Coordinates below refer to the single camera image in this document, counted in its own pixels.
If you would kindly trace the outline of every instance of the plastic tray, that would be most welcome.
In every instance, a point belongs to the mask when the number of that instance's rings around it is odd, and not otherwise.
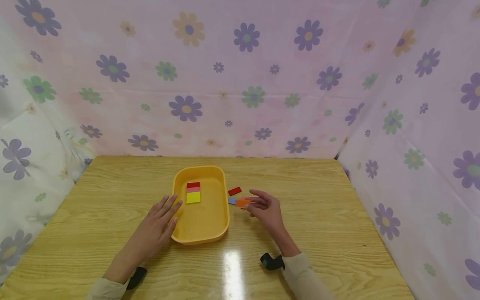
[[[199,203],[186,203],[188,182],[200,182]],[[216,166],[190,167],[180,170],[173,180],[172,194],[183,200],[172,239],[184,245],[209,243],[222,238],[230,224],[225,173]]]

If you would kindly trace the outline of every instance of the fabric wall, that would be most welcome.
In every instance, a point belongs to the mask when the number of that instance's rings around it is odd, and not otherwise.
[[[480,299],[480,3],[407,28],[339,160],[418,299]]]

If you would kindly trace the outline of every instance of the beige sleeve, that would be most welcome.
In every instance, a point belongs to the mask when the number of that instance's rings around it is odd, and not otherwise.
[[[294,257],[283,257],[285,269],[283,277],[288,283],[297,300],[331,300],[327,288],[322,284],[307,256],[300,253]]]
[[[127,290],[129,282],[130,279],[125,284],[120,284],[105,278],[99,278],[93,284],[85,300],[120,300]]]

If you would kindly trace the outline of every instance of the pink block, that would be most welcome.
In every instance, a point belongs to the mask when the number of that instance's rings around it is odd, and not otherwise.
[[[199,186],[193,187],[193,188],[187,188],[187,192],[199,192],[199,191],[200,191]]]

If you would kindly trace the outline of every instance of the wood grain tabletop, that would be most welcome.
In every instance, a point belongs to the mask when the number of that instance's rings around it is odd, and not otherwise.
[[[200,165],[221,167],[227,188],[242,188],[237,196],[255,188],[277,197],[287,229],[335,299],[413,299],[336,160],[156,156],[95,158],[0,299],[84,298],[151,205],[171,192],[175,174]],[[124,299],[294,299],[281,273],[260,265],[265,252],[279,254],[258,221],[231,205],[221,240],[171,241]]]

